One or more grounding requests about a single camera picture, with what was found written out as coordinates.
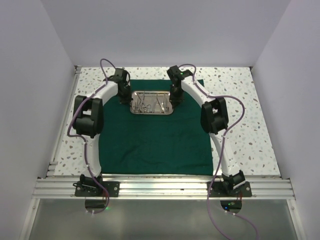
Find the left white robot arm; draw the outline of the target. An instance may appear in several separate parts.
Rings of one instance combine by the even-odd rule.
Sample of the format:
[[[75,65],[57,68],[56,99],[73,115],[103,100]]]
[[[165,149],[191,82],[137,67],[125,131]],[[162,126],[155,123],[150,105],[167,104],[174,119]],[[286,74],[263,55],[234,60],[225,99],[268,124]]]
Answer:
[[[73,117],[67,130],[69,137],[79,137],[84,146],[83,175],[92,178],[86,190],[92,196],[103,193],[104,184],[97,180],[102,173],[99,160],[99,137],[104,128],[104,105],[117,96],[121,104],[130,104],[132,91],[131,76],[123,68],[116,68],[114,74],[106,77],[102,84],[86,96],[78,95],[74,99]]]

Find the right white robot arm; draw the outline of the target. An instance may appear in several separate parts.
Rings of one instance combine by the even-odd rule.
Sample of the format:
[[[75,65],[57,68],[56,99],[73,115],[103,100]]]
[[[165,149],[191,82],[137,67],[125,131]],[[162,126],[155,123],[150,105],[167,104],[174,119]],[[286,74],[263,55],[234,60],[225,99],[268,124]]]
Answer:
[[[244,117],[244,104],[236,97],[229,95],[214,96],[196,80],[195,71],[180,70],[177,65],[167,71],[171,80],[169,100],[173,107],[178,106],[188,93],[200,106],[200,124],[205,133],[211,137],[219,154],[216,171],[221,170],[222,189],[227,196],[235,196],[245,184],[245,176],[239,164],[233,157],[232,148],[226,144],[226,135],[230,131],[226,99],[230,98],[240,103],[241,118]]]

